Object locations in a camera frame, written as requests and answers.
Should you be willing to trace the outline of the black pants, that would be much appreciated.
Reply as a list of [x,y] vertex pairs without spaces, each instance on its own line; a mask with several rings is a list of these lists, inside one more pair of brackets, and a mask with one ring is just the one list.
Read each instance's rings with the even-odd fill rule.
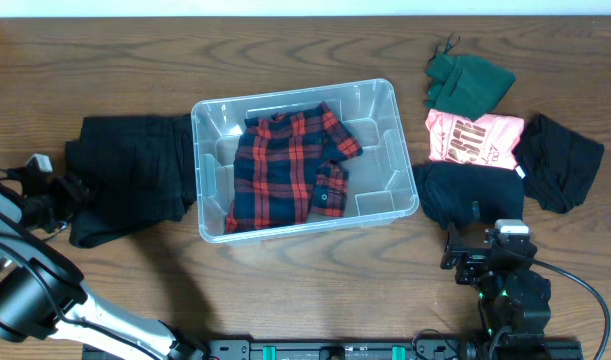
[[79,248],[179,222],[197,201],[190,115],[86,117],[65,163],[92,194],[72,222],[69,241]]

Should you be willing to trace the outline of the black ribbed garment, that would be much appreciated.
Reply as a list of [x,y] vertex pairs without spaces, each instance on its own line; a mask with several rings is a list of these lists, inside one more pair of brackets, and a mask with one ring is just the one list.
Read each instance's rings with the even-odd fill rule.
[[586,200],[604,151],[603,144],[538,114],[513,154],[525,174],[525,195],[544,210],[566,214]]

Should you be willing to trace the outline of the red navy plaid shirt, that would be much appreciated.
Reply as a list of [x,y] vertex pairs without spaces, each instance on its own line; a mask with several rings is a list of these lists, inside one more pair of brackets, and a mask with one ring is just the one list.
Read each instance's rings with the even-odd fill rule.
[[245,120],[233,162],[226,234],[303,224],[345,213],[349,172],[363,149],[327,103]]

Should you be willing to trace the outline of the clear plastic storage container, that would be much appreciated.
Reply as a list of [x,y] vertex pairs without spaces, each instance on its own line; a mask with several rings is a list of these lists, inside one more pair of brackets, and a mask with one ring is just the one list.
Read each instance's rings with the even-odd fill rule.
[[209,243],[387,225],[418,209],[387,80],[204,100],[191,121]]

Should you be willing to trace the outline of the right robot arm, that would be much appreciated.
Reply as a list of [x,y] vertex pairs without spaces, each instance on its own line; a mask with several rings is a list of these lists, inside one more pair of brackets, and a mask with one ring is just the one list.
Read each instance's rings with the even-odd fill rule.
[[501,219],[485,231],[486,248],[464,244],[447,227],[440,267],[455,269],[455,282],[478,292],[482,331],[460,350],[462,359],[535,359],[546,353],[551,282],[530,269],[537,247],[527,225]]

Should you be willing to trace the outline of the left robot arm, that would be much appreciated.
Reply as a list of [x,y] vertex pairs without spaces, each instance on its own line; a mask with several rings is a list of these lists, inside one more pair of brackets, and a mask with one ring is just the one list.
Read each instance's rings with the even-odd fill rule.
[[87,202],[76,177],[0,169],[0,338],[71,340],[90,347],[89,359],[208,358],[207,343],[96,295],[70,260],[33,235],[64,228]]

